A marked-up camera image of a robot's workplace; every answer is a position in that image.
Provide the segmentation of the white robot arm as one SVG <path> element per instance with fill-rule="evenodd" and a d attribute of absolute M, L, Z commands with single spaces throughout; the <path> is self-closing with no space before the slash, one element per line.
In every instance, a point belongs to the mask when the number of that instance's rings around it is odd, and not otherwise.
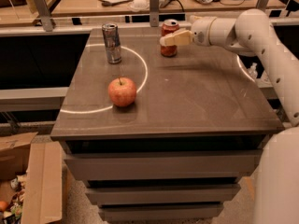
<path fill-rule="evenodd" d="M 280 42 L 268 16 L 249 9 L 235 19 L 191 17 L 189 30 L 163 36 L 163 46 L 219 46 L 257 56 L 291 123 L 263 148 L 254 224 L 299 224 L 299 60 Z"/>

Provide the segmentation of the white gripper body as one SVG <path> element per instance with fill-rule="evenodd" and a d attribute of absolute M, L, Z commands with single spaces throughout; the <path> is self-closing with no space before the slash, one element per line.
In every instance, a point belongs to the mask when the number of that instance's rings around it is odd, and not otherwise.
<path fill-rule="evenodd" d="M 198 46 L 208 47 L 209 42 L 209 31 L 213 21 L 216 20 L 215 17 L 198 17 L 191 15 L 191 31 L 193 34 L 193 42 Z"/>

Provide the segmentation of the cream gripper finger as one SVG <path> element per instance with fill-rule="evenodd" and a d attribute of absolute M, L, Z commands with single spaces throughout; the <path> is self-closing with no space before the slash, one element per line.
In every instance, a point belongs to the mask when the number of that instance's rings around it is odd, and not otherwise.
<path fill-rule="evenodd" d="M 185 46 L 192 43 L 193 34 L 186 29 L 179 29 L 174 33 L 167 34 L 160 38 L 160 44 L 164 47 Z"/>

